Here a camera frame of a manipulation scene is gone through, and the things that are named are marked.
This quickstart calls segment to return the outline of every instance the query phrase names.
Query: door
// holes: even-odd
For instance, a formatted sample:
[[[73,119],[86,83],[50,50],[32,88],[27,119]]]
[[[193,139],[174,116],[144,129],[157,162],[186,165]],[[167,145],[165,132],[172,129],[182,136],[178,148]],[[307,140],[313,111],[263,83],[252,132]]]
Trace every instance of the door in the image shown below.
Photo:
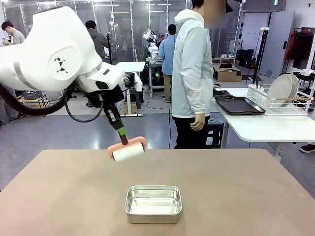
[[[259,71],[261,75],[277,78],[282,73],[293,19],[294,11],[280,11],[271,14],[270,30]]]

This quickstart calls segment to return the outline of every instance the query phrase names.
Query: white table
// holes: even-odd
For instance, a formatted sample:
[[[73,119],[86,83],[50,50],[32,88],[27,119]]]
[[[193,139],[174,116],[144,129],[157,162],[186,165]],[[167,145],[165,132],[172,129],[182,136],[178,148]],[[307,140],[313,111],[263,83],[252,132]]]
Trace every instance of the white table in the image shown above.
[[[139,61],[139,62],[119,62],[116,64],[117,67],[119,67],[121,70],[124,72],[141,72],[144,69],[145,66],[144,61]],[[141,114],[131,114],[131,100],[130,100],[130,91],[127,90],[126,92],[127,96],[127,106],[128,106],[128,114],[127,115],[121,115],[122,117],[140,117],[142,116]]]
[[[139,62],[119,62],[117,63],[116,66],[121,68],[125,72],[142,72],[145,66],[144,61],[139,61]]]
[[[246,96],[247,88],[222,88],[233,96]],[[315,142],[315,121],[307,116],[230,116],[213,100],[225,118],[221,148],[226,147],[229,127],[247,142],[277,143],[274,157],[281,160],[283,144]]]
[[[150,87],[150,97],[153,97],[153,89],[163,89],[164,85],[152,85],[152,67],[162,67],[162,59],[151,59],[146,58],[146,62],[149,63],[149,87]]]

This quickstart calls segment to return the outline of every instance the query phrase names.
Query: desk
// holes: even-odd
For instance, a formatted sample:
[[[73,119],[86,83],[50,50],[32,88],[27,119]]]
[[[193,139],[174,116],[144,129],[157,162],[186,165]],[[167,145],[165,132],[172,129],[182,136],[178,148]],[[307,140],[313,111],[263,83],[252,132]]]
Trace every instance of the desk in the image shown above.
[[[175,225],[133,225],[133,185],[175,185]],[[313,236],[315,201],[266,150],[148,150],[115,163],[105,150],[40,153],[0,193],[3,236]]]
[[[151,59],[147,58],[146,62],[149,63],[149,87],[150,87],[150,97],[153,97],[153,89],[163,89],[164,85],[153,86],[152,85],[152,67],[162,67],[162,59]]]
[[[25,103],[27,106],[32,107],[32,108],[45,108],[49,106],[49,103],[47,101],[46,95],[42,95],[41,97],[37,99],[31,99],[31,100],[26,100],[23,96],[18,98],[19,102]]]
[[[139,62],[119,62],[116,64],[117,67],[119,67],[121,70],[124,72],[141,72],[144,69],[145,66],[144,61],[139,61]],[[131,101],[130,101],[130,91],[126,91],[126,96],[127,96],[127,106],[128,106],[128,114],[127,115],[121,115],[122,117],[140,117],[142,116],[141,114],[131,114]]]
[[[234,96],[246,96],[247,88],[222,88]],[[283,144],[315,142],[315,121],[307,116],[230,116],[213,99],[215,107],[225,118],[221,148],[226,147],[229,127],[247,142],[277,143],[274,157],[279,161]]]
[[[125,72],[142,72],[146,63],[144,61],[136,61],[136,62],[119,62],[117,63],[117,67]]]

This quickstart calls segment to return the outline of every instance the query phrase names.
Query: metal tray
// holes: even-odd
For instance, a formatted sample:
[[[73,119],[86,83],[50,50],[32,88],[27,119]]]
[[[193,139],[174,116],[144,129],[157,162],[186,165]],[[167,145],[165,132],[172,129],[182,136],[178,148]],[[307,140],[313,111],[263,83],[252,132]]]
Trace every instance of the metal tray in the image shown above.
[[[181,194],[175,186],[133,186],[125,211],[133,224],[175,224],[182,211]]]

